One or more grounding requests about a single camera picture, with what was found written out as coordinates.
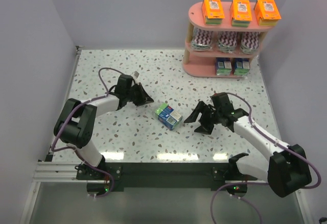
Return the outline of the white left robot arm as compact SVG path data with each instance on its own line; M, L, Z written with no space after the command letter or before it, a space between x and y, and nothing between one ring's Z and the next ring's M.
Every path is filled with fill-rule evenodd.
M95 119L108 112L118 111L129 102L139 107L154 100L134 76L126 74L121 74L117 84L107 88L103 96L85 101L68 99L55 124L55 140L51 150L58 152L72 149L89 168L105 172L104 156L91 141Z

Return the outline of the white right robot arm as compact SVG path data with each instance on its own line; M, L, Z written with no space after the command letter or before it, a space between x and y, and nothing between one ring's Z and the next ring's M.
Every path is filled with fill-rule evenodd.
M215 125L222 125L238 134L254 146L266 159L263 166L243 160L247 153L235 155L228 160L229 175L248 175L268 183L279 197L307 187L312 182L309 162L304 149L298 144L289 145L272 136L254 122L251 113L234 108L229 92L211 96L212 103L200 101L185 123L198 121L196 133L210 135Z

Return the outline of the orange green Sponge Daddy box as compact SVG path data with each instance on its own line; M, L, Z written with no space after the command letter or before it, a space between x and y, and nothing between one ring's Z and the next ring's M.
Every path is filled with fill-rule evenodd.
M206 25L220 25L225 18L221 0L203 0L201 9Z

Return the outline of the blue green sponge pack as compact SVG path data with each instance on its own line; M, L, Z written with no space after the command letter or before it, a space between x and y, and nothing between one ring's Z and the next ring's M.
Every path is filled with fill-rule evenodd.
M247 58L233 58L233 74L235 76L247 75L250 71L250 62Z
M170 131L174 130L182 121L182 115L170 105L162 103L155 111L157 119Z
M230 58L216 57L215 71L217 76L229 76L232 72L232 65Z

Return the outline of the purple striped sponge pack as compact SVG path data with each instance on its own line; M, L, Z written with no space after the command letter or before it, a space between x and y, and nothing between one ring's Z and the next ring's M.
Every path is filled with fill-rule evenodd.
M238 32L221 31L218 33L217 48L220 52L231 54L238 44Z
M259 32L243 32L240 47L242 53L247 55L254 54L260 46L259 36Z
M211 51L213 48L213 31L195 28L191 40L191 48L198 52Z

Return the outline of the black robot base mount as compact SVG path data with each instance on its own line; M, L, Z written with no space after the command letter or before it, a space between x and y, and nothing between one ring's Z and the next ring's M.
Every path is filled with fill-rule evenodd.
M227 181L256 180L229 163L106 163L113 176L112 192L125 188L209 188L217 190Z

